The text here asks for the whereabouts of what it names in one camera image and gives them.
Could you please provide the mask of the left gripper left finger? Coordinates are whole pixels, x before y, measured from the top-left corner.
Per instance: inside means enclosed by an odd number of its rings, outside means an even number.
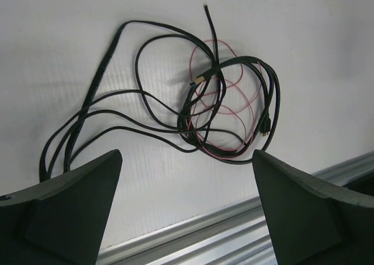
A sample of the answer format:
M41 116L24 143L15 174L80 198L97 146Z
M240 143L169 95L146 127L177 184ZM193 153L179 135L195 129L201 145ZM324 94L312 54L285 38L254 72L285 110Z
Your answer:
M1 264L95 264L121 167L112 150L1 196Z

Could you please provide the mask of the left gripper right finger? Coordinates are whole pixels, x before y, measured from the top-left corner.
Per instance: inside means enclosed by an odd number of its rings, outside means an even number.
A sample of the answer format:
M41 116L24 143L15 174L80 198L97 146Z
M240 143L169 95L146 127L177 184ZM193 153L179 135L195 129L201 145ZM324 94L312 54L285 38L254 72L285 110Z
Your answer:
M373 196L262 150L252 165L278 264L373 264Z

